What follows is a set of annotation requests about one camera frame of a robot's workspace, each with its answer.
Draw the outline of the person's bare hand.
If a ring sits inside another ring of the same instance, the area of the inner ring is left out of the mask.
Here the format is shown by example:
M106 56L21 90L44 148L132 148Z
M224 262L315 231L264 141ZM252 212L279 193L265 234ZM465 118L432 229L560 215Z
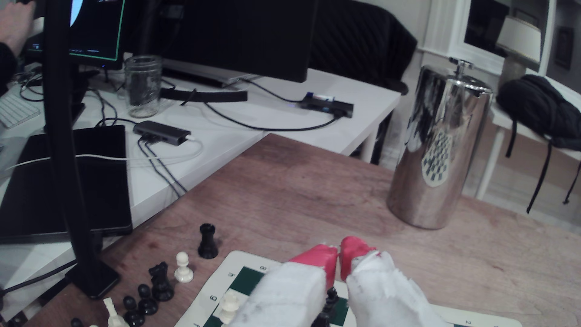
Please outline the person's bare hand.
M1 9L1 43L19 56L33 28L35 1L9 2Z

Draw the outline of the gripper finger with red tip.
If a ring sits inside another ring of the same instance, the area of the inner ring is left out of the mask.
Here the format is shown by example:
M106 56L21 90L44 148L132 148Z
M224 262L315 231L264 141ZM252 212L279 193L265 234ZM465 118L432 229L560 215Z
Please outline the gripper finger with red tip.
M339 261L357 326L447 326L387 251L347 236L340 244Z
M266 273L229 326L311 326L335 282L338 248L317 244Z

